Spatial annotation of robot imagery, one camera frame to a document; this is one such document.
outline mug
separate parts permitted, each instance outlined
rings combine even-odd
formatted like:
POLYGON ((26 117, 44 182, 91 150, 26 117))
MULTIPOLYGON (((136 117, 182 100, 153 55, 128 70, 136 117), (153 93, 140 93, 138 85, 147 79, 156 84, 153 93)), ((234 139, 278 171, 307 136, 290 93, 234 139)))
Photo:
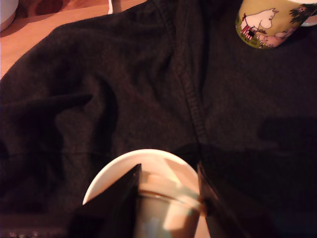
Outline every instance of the mug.
POLYGON ((243 0, 236 31, 249 46, 270 49, 298 27, 316 25, 316 13, 317 0, 243 0))
POLYGON ((7 28, 14 20, 19 0, 0 0, 0 31, 7 28))

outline cup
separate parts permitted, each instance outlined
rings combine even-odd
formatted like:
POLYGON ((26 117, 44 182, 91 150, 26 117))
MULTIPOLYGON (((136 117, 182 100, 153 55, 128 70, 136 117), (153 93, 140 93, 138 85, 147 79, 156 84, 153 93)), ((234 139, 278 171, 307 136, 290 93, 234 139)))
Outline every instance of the cup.
POLYGON ((270 49, 300 26, 317 24, 317 0, 243 0, 236 31, 249 46, 270 49))
POLYGON ((205 213, 199 194, 157 174, 143 172, 134 238, 193 238, 205 213))
POLYGON ((0 31, 3 31, 13 22, 18 3, 19 0, 0 0, 0 31))

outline cartoon illustration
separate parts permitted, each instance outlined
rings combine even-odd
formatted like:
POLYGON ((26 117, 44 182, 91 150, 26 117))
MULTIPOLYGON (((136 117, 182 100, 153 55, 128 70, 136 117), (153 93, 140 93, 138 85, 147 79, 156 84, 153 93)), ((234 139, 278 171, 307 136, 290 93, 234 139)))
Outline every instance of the cartoon illustration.
POLYGON ((263 34, 266 34, 266 32, 262 29, 259 29, 259 27, 263 27, 265 29, 272 27, 272 19, 274 15, 278 13, 275 8, 272 8, 270 10, 261 11, 260 13, 254 14, 254 15, 246 15, 244 14, 242 18, 241 26, 241 34, 244 34, 247 39, 251 40, 257 32, 261 32, 263 34))
POLYGON ((292 16, 291 23, 302 24, 316 9, 317 4, 302 4, 298 8, 290 10, 290 15, 292 16))
POLYGON ((295 30, 295 27, 291 27, 286 31, 276 33, 274 36, 264 36, 258 34, 257 39, 261 43, 259 47, 262 48, 264 45, 267 47, 276 47, 283 43, 295 30))

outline plastic cup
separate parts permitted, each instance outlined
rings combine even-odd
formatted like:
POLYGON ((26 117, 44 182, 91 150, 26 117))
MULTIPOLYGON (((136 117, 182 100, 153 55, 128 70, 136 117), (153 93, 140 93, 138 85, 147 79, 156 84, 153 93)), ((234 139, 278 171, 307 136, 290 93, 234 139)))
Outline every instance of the plastic cup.
MULTIPOLYGON (((186 186, 196 194, 199 193, 198 175, 184 160, 166 151, 142 149, 123 154, 107 164, 90 184, 85 194, 83 205, 105 191, 137 164, 142 164, 143 172, 157 174, 165 179, 174 181, 176 184, 180 183, 186 186)), ((199 217, 194 237, 210 238, 204 216, 199 217)))
POLYGON ((193 238, 205 207, 200 196, 156 174, 143 172, 134 238, 193 238))

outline table surface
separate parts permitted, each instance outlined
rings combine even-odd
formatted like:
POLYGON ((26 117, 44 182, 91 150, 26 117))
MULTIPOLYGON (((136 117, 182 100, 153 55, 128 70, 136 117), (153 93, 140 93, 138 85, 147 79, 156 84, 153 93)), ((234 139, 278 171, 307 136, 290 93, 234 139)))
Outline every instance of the table surface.
MULTIPOLYGON (((124 11, 143 2, 145 0, 113 0, 113 10, 124 11)), ((15 20, 0 34, 1 78, 54 28, 107 13, 108 0, 20 0, 15 20)))

